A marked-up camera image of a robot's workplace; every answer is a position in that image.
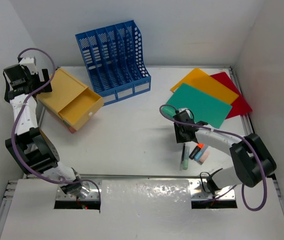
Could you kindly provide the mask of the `black pen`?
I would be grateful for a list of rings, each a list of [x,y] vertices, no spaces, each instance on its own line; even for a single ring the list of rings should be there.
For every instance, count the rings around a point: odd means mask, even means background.
[[[180,166],[179,166],[179,170],[180,171],[182,171],[184,169],[185,148],[186,148],[186,144],[183,143],[182,152],[181,152],[181,158],[180,158]]]

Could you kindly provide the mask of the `green glue stick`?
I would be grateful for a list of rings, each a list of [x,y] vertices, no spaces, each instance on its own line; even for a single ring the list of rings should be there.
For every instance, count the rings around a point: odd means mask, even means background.
[[[188,166],[189,166],[189,154],[190,154],[190,147],[185,145],[183,170],[187,170],[188,169]]]

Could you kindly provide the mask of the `yellow drawer box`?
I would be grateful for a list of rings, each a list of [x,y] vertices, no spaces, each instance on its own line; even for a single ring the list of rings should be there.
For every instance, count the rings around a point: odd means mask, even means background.
[[[56,114],[66,110],[81,115],[79,130],[104,105],[100,95],[63,68],[55,71],[50,84],[52,91],[38,94],[37,100]]]

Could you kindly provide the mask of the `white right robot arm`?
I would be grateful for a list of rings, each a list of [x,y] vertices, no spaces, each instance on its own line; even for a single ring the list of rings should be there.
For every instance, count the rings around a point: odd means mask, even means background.
[[[177,112],[173,122],[177,143],[204,144],[231,157],[232,167],[218,169],[206,178],[204,189],[211,194],[238,184],[253,188],[277,169],[267,147],[255,133],[242,137],[219,129],[212,130],[204,121],[195,123],[186,110]]]

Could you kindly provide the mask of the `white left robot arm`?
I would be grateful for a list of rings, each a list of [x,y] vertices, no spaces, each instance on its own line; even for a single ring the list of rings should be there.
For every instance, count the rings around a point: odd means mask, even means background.
[[[79,174],[60,162],[52,142],[40,130],[37,118],[37,101],[29,96],[44,83],[40,80],[36,65],[15,64],[3,70],[5,79],[4,99],[13,109],[13,137],[5,146],[26,175],[42,177],[48,182],[57,182],[66,195],[80,197],[83,185]]]

